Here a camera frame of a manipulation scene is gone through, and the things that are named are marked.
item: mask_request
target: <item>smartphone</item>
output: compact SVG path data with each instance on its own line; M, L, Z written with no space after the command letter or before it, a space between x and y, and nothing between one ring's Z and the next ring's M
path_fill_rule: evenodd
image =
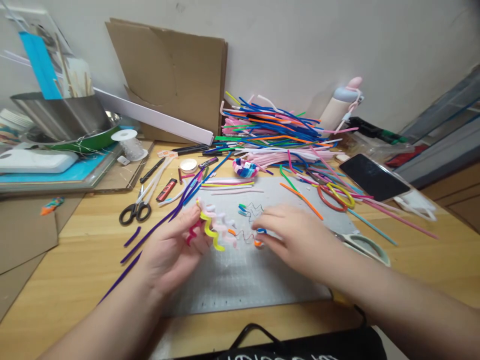
M357 154L339 168L368 195L379 202L390 200L412 190L400 176L363 154Z

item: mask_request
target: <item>gray cutting mat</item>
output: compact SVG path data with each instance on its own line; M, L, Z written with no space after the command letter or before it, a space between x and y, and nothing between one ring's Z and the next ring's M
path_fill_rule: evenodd
M344 212L334 211L320 200L314 187L294 178L291 180L323 216L328 228L340 234L358 232ZM252 230L249 218L238 213L240 203L253 203L263 208L287 203L311 212L303 200L280 186L280 182L286 183L283 177L258 177L254 187L265 192L212 195L211 190L200 190L197 196L205 204L215 205L217 214L226 213L227 220L235 220L236 233L243 230L247 237ZM260 211L251 206L248 209L252 209L255 215ZM270 249L257 249L252 239L245 242L241 235L237 239L237 249L221 238L219 243L225 246L225 252L211 247L190 279L172 297L165 315L182 316L331 299L327 287L296 273Z

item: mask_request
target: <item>yellow pipe cleaner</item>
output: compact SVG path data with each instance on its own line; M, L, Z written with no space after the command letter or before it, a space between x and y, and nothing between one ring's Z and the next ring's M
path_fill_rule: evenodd
M224 252L225 248L219 245L219 233L216 231L210 230L210 224L212 223L212 218L204 214L203 211L200 211L200 218L205 221L204 231L209 237L213 238L213 247L215 250Z

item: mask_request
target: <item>pink bottle cap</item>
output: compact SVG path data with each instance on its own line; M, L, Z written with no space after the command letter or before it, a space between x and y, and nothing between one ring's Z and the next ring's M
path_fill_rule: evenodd
M345 87L349 90L358 89L362 85L362 81L363 79L360 76L354 77Z

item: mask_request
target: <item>cardboard box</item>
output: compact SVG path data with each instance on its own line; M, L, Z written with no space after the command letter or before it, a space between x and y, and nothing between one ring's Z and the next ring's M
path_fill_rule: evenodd
M111 18L106 22L130 101L220 133L228 45L198 36ZM147 124L147 139L191 143Z

